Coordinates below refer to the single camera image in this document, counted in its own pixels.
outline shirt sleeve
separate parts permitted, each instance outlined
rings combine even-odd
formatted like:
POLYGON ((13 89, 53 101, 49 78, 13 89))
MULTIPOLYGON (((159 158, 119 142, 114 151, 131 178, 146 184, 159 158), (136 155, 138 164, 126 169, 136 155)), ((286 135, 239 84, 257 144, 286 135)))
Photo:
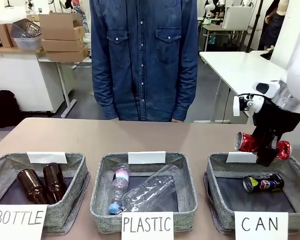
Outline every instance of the shirt sleeve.
POLYGON ((95 100, 103 108, 105 119, 110 120, 118 115, 114 107, 108 29, 101 14, 102 7, 98 0, 90 0, 92 85, 95 100))
POLYGON ((182 22, 179 54, 179 79, 172 118, 184 121, 195 99, 198 71, 197 0, 182 0, 182 22))

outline black backpack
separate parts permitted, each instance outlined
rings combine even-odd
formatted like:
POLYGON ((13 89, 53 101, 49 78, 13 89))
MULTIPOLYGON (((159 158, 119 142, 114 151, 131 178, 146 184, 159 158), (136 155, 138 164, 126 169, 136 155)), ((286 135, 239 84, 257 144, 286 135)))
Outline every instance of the black backpack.
POLYGON ((0 128, 17 126, 23 119, 15 95, 9 90, 0 90, 0 128))

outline bottle cap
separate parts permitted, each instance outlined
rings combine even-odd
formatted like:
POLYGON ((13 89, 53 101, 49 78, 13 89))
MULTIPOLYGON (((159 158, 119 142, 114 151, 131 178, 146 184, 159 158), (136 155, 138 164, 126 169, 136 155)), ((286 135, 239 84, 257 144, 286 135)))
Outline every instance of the bottle cap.
POLYGON ((116 203, 111 203, 109 205, 109 213, 111 214, 118 214, 119 209, 120 209, 120 205, 116 203))

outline floor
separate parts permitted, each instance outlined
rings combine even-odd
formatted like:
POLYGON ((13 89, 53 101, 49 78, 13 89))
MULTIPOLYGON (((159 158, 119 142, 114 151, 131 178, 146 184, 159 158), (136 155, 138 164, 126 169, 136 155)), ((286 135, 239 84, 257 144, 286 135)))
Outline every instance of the floor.
MULTIPOLYGON (((218 88, 219 77, 217 74, 207 65, 204 64, 198 57, 198 76, 197 76, 197 88, 196 96, 193 104, 190 106, 185 122, 193 123, 196 120, 209 120, 214 107, 214 99, 216 90, 218 88)), ((77 103, 67 115, 70 119, 96 119, 103 120, 104 115, 101 107, 97 104, 92 92, 92 76, 91 68, 77 67, 74 69, 74 75, 76 78, 76 87, 69 94, 70 99, 75 98, 77 103)), ((225 112, 225 119, 231 120, 232 123, 247 122, 246 116, 241 116, 234 119, 232 117, 232 104, 233 93, 230 93, 227 108, 225 111, 226 101, 228 96, 228 87, 225 85, 222 88, 221 101, 219 103, 218 112, 216 118, 223 119, 225 112)), ((53 118, 60 118, 62 112, 66 108, 64 102, 58 109, 53 118)), ((34 115, 34 117, 47 117, 44 114, 34 115)), ((0 129, 0 141, 13 129, 13 127, 0 129)))

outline cardboard box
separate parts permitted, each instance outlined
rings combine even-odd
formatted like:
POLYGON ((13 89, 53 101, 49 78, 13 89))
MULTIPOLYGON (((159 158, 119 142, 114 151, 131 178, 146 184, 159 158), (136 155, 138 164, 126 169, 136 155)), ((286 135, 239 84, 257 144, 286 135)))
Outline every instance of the cardboard box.
POLYGON ((46 52, 79 52, 85 46, 82 38, 76 41, 43 39, 42 45, 46 52))
POLYGON ((40 14, 43 39, 76 41, 85 36, 85 28, 78 13, 40 14))
POLYGON ((47 56, 50 61, 61 62, 61 63, 79 63, 88 57, 88 51, 86 48, 82 48, 81 51, 72 52, 58 52, 50 51, 47 52, 47 56))
POLYGON ((10 39, 11 39, 12 46, 17 48, 18 45, 16 44, 14 38, 11 36, 12 26, 13 26, 13 24, 12 24, 12 23, 9 23, 9 24, 6 25, 6 28, 8 29, 8 32, 9 32, 9 36, 10 36, 10 39))
POLYGON ((12 48, 14 46, 6 24, 0 24, 0 40, 4 48, 12 48))

